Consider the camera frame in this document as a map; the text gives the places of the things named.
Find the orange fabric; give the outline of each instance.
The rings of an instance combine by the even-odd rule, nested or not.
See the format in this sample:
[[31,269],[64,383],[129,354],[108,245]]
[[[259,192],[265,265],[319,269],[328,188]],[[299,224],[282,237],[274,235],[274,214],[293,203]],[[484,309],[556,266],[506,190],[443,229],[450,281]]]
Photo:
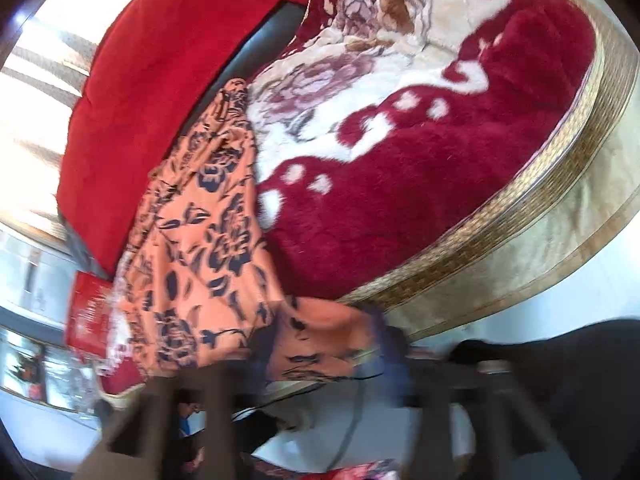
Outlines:
[[229,81],[154,171],[116,277],[146,373],[204,366],[281,326],[270,378],[348,376],[371,344],[356,308],[286,298],[255,217],[254,133],[244,81]]

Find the gold bed trim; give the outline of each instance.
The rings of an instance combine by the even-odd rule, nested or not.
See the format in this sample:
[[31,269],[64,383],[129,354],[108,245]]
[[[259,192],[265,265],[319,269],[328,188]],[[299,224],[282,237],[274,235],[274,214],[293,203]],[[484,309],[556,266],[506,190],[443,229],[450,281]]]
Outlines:
[[572,1],[591,19],[596,53],[582,94],[556,134],[516,179],[436,245],[341,301],[370,299],[386,309],[398,306],[505,243],[557,203],[580,177],[625,108],[638,59],[609,18],[585,0]]

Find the orange floral cloth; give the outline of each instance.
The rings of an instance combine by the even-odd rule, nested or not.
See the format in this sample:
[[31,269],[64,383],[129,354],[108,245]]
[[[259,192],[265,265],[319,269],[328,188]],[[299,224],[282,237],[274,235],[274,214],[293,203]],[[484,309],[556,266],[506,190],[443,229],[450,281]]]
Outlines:
[[116,276],[134,360],[147,374],[204,366],[279,312],[272,380],[348,376],[371,345],[369,316],[284,296],[255,217],[245,107],[244,81],[229,81],[150,176]]

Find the woven gold border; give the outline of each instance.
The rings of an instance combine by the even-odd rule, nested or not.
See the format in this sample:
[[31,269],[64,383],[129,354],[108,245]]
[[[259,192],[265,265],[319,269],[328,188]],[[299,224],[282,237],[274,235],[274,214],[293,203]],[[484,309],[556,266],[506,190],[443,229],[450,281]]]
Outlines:
[[[341,301],[372,299],[390,308],[408,300],[531,224],[564,195],[587,167],[610,130],[606,126],[615,125],[622,114],[635,81],[638,60],[633,47],[602,12],[584,0],[572,1],[594,25],[596,56],[574,110],[548,145],[508,188],[445,235],[436,246],[350,292]],[[607,89],[598,92],[603,77],[608,82]],[[591,105],[596,103],[598,107],[590,116]]]

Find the red box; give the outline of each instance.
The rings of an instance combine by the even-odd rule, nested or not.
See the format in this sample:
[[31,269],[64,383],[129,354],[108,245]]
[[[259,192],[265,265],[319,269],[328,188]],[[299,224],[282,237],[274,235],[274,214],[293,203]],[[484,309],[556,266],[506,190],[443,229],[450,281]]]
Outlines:
[[111,283],[78,271],[66,318],[65,345],[105,359]]

